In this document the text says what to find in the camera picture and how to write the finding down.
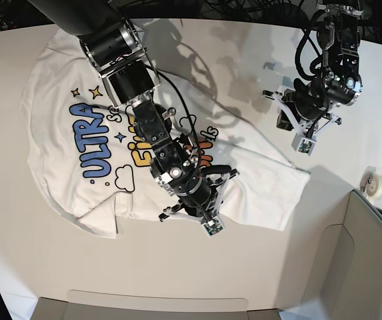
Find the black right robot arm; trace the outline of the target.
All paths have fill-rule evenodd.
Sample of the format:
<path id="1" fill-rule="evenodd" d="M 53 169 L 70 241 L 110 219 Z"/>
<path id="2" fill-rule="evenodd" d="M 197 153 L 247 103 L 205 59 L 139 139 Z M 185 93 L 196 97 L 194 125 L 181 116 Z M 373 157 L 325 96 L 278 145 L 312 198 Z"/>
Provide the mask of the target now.
<path id="1" fill-rule="evenodd" d="M 223 229 L 219 208 L 230 179 L 237 171 L 228 165 L 202 167 L 202 150 L 194 124 L 185 129 L 173 107 L 153 101 L 162 74 L 147 56 L 132 22 L 110 1 L 32 1 L 48 19 L 79 39 L 112 102 L 131 107 L 139 141 L 148 143 L 154 180 L 179 201 L 159 215 L 200 222 L 209 235 Z"/>

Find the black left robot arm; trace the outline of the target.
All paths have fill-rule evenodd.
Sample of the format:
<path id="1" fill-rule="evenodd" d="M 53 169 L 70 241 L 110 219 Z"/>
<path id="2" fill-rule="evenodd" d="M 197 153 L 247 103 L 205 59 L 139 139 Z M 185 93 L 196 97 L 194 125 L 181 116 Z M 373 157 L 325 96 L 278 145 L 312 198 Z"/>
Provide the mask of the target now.
<path id="1" fill-rule="evenodd" d="M 318 1 L 317 11 L 309 20 L 295 52 L 295 67 L 299 74 L 293 89 L 284 93 L 264 91 L 264 96 L 279 106 L 277 128 L 301 132 L 313 138 L 318 123 L 341 123 L 332 110 L 352 105 L 362 91 L 359 74 L 359 18 L 363 13 L 360 1 Z M 306 73 L 301 54 L 311 32 L 316 31 L 320 54 Z"/>

